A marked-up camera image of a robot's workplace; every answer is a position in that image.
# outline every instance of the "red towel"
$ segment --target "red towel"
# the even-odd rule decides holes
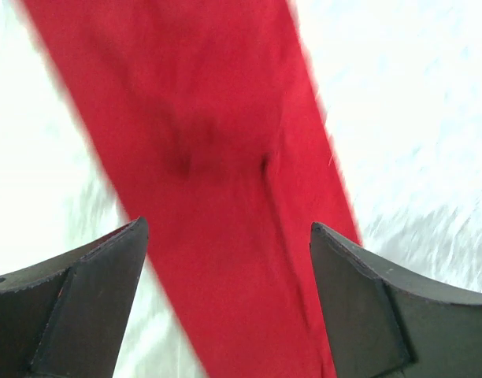
[[[24,3],[209,376],[334,377],[310,226],[358,236],[287,3]]]

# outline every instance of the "folded red cloth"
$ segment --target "folded red cloth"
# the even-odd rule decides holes
[[[358,235],[287,3],[24,4],[209,376],[334,377],[310,227]]]

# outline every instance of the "red fabric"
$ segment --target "red fabric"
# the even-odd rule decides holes
[[[312,221],[358,241],[284,0],[24,0],[212,378],[335,372]]]

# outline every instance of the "white surface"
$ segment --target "white surface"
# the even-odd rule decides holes
[[[0,274],[125,221],[39,45],[2,4]],[[365,245],[482,291],[482,2],[297,5]],[[199,377],[194,360],[146,267],[116,377]]]

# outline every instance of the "textured white surface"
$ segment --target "textured white surface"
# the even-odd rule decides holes
[[[482,291],[482,2],[297,7],[365,245]],[[0,0],[0,273],[125,221],[25,25]],[[202,375],[159,290],[147,266],[117,378]]]

